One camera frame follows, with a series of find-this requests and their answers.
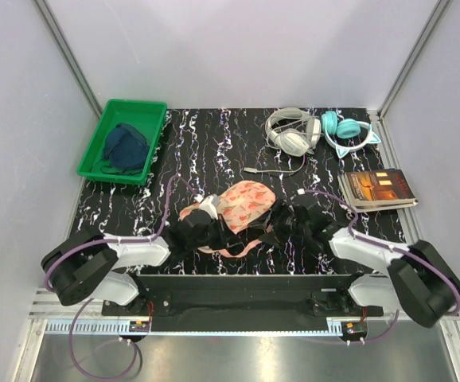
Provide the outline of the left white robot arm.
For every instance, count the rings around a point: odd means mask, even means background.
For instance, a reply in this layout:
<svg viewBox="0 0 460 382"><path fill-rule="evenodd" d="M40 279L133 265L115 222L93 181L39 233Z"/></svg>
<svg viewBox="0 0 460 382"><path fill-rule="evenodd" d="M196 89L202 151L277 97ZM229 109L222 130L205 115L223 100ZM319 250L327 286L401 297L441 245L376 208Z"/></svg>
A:
<svg viewBox="0 0 460 382"><path fill-rule="evenodd" d="M146 309L147 296L129 275L115 270L136 265L159 267L198 248L237 256L245 245L222 215L214 218L196 209L165 226L160 235L114 236L95 228L83 230L46 255L41 267L46 288L57 295L61 305L72 306L98 296L137 315Z"/></svg>

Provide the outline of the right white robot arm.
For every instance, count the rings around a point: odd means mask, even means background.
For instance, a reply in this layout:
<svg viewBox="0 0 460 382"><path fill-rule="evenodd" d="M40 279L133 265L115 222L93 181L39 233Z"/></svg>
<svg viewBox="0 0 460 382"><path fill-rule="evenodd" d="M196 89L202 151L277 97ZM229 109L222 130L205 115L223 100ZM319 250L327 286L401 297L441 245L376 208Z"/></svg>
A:
<svg viewBox="0 0 460 382"><path fill-rule="evenodd" d="M440 318L458 314L460 283L427 241L412 245L380 240L344 226L314 206L284 200L250 224L264 232L262 240L276 247L299 238L310 250L330 251L334 258L359 263L372 273L355 275L336 299L346 315L364 307L401 310L413 322L431 328Z"/></svg>

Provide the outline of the navy blue bra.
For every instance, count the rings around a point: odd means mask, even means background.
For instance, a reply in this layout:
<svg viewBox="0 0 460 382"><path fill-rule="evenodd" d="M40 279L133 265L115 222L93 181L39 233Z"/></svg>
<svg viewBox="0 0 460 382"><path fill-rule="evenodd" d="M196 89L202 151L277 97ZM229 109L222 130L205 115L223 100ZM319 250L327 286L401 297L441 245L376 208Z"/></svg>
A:
<svg viewBox="0 0 460 382"><path fill-rule="evenodd" d="M128 123L118 123L105 138L100 171L116 175L141 173L149 151L150 145L142 133Z"/></svg>

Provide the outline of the pink mesh laundry bag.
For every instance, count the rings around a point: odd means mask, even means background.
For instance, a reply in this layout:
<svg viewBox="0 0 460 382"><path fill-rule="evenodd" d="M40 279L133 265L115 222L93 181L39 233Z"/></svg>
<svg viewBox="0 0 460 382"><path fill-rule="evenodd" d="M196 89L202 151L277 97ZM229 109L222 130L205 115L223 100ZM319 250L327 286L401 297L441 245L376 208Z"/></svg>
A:
<svg viewBox="0 0 460 382"><path fill-rule="evenodd" d="M245 249L241 253L227 253L221 249L209 248L198 248L197 250L207 254L217 252L226 258L244 257L251 249L262 243L258 240L262 234L271 231L271 228L268 231L250 229L249 224L265 212L272 212L276 196L267 186L256 181L240 181L217 196L220 197L217 212L223 236L238 236L244 242ZM179 220L191 212L204 212L197 207L201 199L203 197L198 197L195 204L181 210Z"/></svg>

